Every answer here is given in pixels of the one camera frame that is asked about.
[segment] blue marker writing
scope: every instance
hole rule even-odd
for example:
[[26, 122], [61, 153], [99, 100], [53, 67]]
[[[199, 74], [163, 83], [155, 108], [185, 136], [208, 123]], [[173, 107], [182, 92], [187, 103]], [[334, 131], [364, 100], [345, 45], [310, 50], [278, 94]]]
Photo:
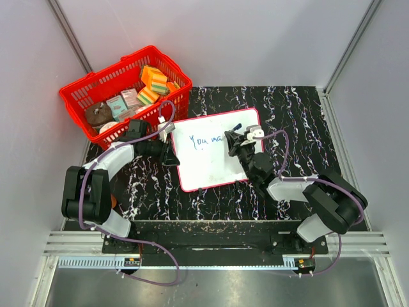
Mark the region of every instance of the blue marker writing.
[[212, 142], [218, 142], [218, 141], [221, 141], [221, 140], [222, 140], [221, 136], [218, 136], [217, 138], [212, 138]]
[[208, 143], [207, 143], [207, 140], [205, 140], [205, 139], [197, 139], [196, 142], [197, 142], [198, 145], [200, 145], [200, 144], [208, 144]]
[[189, 136], [189, 138], [192, 140], [192, 142], [193, 142], [193, 145], [194, 145], [194, 149], [197, 149], [196, 148], [196, 143], [194, 142], [194, 138], [193, 138], [193, 136]]

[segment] red basket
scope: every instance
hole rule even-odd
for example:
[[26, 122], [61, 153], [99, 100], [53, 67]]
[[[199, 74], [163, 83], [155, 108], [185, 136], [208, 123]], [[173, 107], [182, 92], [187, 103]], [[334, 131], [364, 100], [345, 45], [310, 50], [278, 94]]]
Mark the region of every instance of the red basket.
[[[117, 64], [104, 70], [90, 72], [82, 79], [61, 88], [59, 91], [74, 122], [81, 127], [92, 143], [100, 145], [104, 150], [108, 149], [109, 145], [128, 129], [130, 118], [98, 134], [86, 121], [85, 110], [93, 104], [104, 102], [119, 95], [123, 90], [129, 88], [141, 90], [144, 84], [140, 80], [139, 74], [144, 65], [157, 67], [168, 77], [169, 81], [176, 81], [180, 89], [169, 94], [166, 98], [161, 98], [157, 103], [137, 113], [133, 118], [146, 120], [150, 122], [153, 130], [157, 130], [159, 124], [157, 110], [165, 99], [173, 101], [176, 107], [174, 120], [187, 118], [192, 81], [171, 58], [154, 46], [147, 46], [133, 54], [124, 56]], [[171, 113], [172, 109], [169, 104], [162, 108], [162, 115], [166, 120], [170, 118]]]

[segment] whiteboard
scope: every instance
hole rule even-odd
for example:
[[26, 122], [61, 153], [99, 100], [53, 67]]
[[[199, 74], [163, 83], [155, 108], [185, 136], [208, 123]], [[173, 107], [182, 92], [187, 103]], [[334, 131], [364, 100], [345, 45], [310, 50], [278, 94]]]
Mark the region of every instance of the whiteboard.
[[59, 0], [94, 71], [147, 45], [195, 86], [324, 87], [371, 0]]
[[[185, 192], [247, 180], [237, 157], [230, 157], [224, 131], [242, 124], [237, 133], [243, 134], [248, 126], [259, 125], [254, 108], [189, 118], [174, 123], [173, 146], [180, 160], [178, 166], [181, 189]], [[255, 145], [262, 152], [261, 142]]]

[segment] white connector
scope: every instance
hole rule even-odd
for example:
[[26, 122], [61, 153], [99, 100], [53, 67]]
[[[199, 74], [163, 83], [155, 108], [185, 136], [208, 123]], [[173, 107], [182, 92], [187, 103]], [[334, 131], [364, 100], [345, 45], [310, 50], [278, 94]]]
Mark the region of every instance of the white connector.
[[[164, 125], [166, 125], [167, 122], [165, 121], [165, 118], [164, 118], [163, 116], [159, 116], [158, 119], [159, 119], [159, 123], [160, 123], [160, 124], [158, 125], [158, 130], [160, 130]], [[166, 138], [167, 138], [167, 135], [168, 135], [169, 133], [171, 133], [173, 130], [174, 130], [174, 123], [170, 123], [170, 124], [165, 128], [165, 130], [159, 132], [159, 139], [160, 139], [162, 142], [165, 142], [165, 141], [166, 141]]]
[[264, 131], [260, 125], [247, 127], [247, 131], [249, 131], [246, 135], [247, 139], [242, 143], [242, 146], [255, 143], [256, 141], [259, 141], [259, 139], [254, 138], [262, 138], [264, 136]]

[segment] small box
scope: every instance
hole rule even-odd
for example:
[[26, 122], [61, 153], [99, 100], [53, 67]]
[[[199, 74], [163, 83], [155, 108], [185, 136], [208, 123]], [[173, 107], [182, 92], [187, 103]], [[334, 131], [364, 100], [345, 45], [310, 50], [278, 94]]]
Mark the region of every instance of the small box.
[[111, 99], [107, 100], [107, 105], [111, 108], [112, 117], [118, 122], [118, 115], [121, 114], [123, 111], [126, 111], [127, 105], [125, 101], [123, 101], [122, 96], [118, 95]]
[[138, 94], [138, 99], [145, 105], [154, 104], [159, 98], [159, 94], [151, 91], [147, 86], [145, 86]]
[[143, 106], [143, 104], [137, 99], [138, 92], [136, 92], [134, 88], [122, 91], [121, 96], [129, 109], [135, 109]]
[[124, 122], [127, 118], [131, 118], [135, 115], [135, 111], [133, 109], [128, 109], [123, 111], [121, 114], [118, 115], [118, 121]]

